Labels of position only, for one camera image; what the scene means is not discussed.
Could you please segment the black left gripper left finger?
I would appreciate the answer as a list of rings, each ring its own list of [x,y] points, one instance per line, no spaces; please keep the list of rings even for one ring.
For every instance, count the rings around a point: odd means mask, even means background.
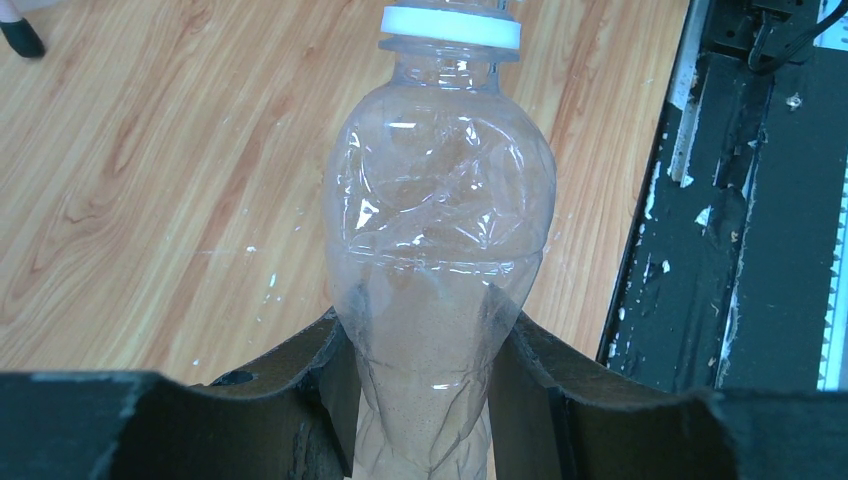
[[[153,371],[5,372],[5,479],[341,479],[360,382],[333,311],[208,385]]]

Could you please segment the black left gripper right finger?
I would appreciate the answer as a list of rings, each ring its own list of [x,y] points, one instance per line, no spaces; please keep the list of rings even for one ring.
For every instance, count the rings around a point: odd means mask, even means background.
[[[843,479],[843,392],[632,381],[520,315],[488,394],[501,479]]]

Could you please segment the clear bottle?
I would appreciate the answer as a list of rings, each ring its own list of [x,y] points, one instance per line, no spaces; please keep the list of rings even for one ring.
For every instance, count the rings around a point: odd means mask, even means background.
[[[544,135],[500,87],[505,1],[397,1],[393,73],[345,120],[323,181],[332,302],[364,397],[357,479],[483,479],[494,359],[543,259]]]

